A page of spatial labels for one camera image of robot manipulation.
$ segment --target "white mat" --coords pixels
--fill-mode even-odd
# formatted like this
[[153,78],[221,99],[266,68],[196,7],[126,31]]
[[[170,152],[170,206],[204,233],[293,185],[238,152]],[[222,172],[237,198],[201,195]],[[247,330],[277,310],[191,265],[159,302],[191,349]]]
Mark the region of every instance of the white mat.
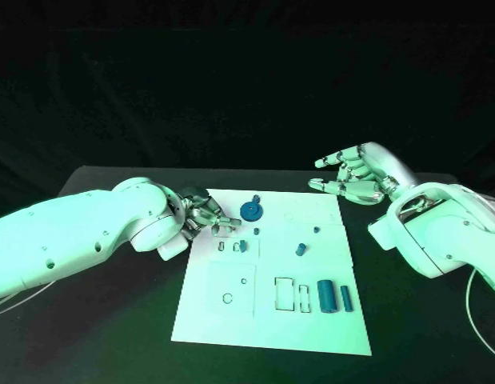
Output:
[[[336,196],[247,190],[209,190],[228,216],[261,197],[264,215],[217,237],[194,240],[172,341],[371,355],[352,259]],[[234,243],[247,241],[247,251]],[[224,251],[218,250],[224,242]],[[296,256],[299,243],[307,246]],[[294,311],[276,310],[274,278],[293,278]],[[333,281],[339,311],[319,310],[316,282]],[[309,286],[310,313],[300,312],[299,285]],[[339,286],[348,286],[354,312],[345,312]]]

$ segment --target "blue object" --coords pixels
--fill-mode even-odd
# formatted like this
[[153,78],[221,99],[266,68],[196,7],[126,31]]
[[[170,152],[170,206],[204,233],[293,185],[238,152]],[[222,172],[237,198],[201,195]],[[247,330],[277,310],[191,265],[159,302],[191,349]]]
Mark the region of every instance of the blue object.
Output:
[[351,297],[348,296],[348,286],[342,286],[342,304],[345,305],[345,312],[354,311],[354,305],[351,304]]
[[302,254],[305,253],[306,249],[307,249],[307,246],[303,243],[300,243],[299,247],[296,248],[296,255],[302,256]]
[[253,201],[247,202],[240,208],[241,218],[247,222],[256,222],[261,218],[261,205],[258,204],[260,201],[261,198],[256,194],[253,196]]
[[333,283],[331,280],[319,280],[319,310],[325,314],[333,314],[336,309],[336,295],[333,294]]

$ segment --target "table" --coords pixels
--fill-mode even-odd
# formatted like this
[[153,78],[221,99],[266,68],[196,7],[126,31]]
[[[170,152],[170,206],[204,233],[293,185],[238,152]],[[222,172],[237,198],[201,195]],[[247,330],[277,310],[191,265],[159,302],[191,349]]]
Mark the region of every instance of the table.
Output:
[[[61,196],[110,190],[136,176],[175,190],[313,192],[307,180],[335,173],[84,166]],[[0,383],[495,382],[495,357],[463,309],[470,268],[427,279],[367,232],[388,204],[341,199],[339,206],[372,357],[172,342],[188,250],[165,262],[156,251],[136,253],[124,244],[101,265],[0,316]],[[480,278],[472,298],[475,322],[495,347],[495,293]]]

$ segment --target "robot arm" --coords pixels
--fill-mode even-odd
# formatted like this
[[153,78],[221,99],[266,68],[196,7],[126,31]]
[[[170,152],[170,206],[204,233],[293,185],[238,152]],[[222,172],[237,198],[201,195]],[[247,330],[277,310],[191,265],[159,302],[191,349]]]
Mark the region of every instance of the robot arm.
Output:
[[338,181],[312,179],[309,185],[367,205],[388,195],[388,213],[368,226],[380,246],[397,248],[429,278],[470,264],[495,289],[495,208],[483,197],[459,185],[420,184],[377,143],[336,152],[315,165],[338,163]]
[[104,262],[130,241],[169,260],[202,228],[231,231],[207,190],[181,196],[147,178],[29,206],[0,218],[0,297],[52,282]]

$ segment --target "wire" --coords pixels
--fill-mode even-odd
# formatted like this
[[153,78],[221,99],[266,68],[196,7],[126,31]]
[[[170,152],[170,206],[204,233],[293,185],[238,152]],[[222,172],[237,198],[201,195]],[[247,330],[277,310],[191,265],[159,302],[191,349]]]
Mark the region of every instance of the wire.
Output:
[[[20,300],[16,304],[13,304],[9,308],[6,308],[5,310],[0,311],[0,314],[3,314],[8,310],[12,310],[13,308],[16,308],[20,304],[23,304],[31,298],[33,298],[33,296],[38,296],[52,285],[54,285],[55,282],[51,282],[36,293],[31,294],[31,296],[28,296],[23,300]],[[0,304],[3,302],[6,302],[16,294],[12,294],[10,296],[8,296],[2,301],[0,301]]]
[[489,344],[483,340],[483,337],[480,336],[480,333],[478,332],[478,328],[475,328],[475,321],[472,320],[472,314],[469,313],[469,288],[472,286],[473,280],[475,280],[475,270],[472,271],[472,275],[469,276],[469,284],[466,285],[466,314],[469,315],[469,324],[472,325],[472,328],[475,329],[475,334],[478,334],[478,337],[480,338],[480,342],[483,342],[483,344],[489,348],[489,351],[495,355],[495,349],[489,347]]

